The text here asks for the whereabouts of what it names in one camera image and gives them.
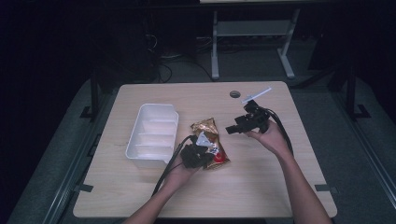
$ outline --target table leg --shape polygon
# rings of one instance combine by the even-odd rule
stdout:
[[[96,115],[99,111],[99,93],[98,93],[98,80],[96,76],[96,71],[91,73],[91,107],[85,106],[81,115],[82,119],[91,119],[94,122]]]
[[[299,8],[295,9],[293,16],[291,18],[290,24],[289,24],[288,31],[286,33],[285,43],[281,49],[277,50],[280,61],[282,62],[283,68],[285,69],[285,72],[286,72],[286,75],[288,76],[288,78],[294,78],[294,73],[293,73],[293,70],[291,69],[291,66],[290,66],[290,63],[289,63],[289,60],[288,60],[288,57],[286,54],[288,53],[290,41],[291,41],[291,38],[293,37],[294,28],[296,26],[299,14],[300,14],[300,9]]]
[[[212,48],[212,78],[219,79],[218,64],[218,12],[213,14],[213,48]]]

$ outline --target wrist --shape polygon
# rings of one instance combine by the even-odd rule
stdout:
[[[279,161],[287,161],[289,159],[293,159],[293,155],[291,154],[288,147],[275,150],[275,155]]]
[[[163,184],[163,186],[160,188],[160,191],[162,191],[166,195],[172,196],[179,188],[176,186],[169,185],[167,183]]]

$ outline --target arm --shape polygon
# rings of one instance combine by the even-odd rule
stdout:
[[[174,193],[183,187],[190,180],[191,176],[198,171],[198,168],[187,169],[184,167],[179,155],[173,164],[173,167],[175,168],[165,178],[163,186],[142,207],[140,207],[128,219],[126,219],[124,222],[125,224],[153,223]]]
[[[264,147],[273,152],[279,160],[285,176],[295,223],[332,223],[318,196],[306,181],[297,161],[291,155],[278,126],[271,120],[269,122],[267,132],[256,133],[250,131],[246,135],[257,139]]]

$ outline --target forearm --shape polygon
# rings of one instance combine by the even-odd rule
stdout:
[[[174,193],[174,190],[162,187],[141,208],[139,208],[139,210],[126,219],[124,223],[153,223]]]
[[[292,155],[284,153],[277,158],[285,176],[295,223],[332,223]]]

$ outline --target finger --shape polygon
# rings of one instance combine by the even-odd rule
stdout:
[[[256,133],[256,132],[253,132],[253,131],[249,131],[249,132],[245,133],[245,135],[247,135],[248,137],[252,137],[254,139],[259,139],[262,134],[261,133]]]

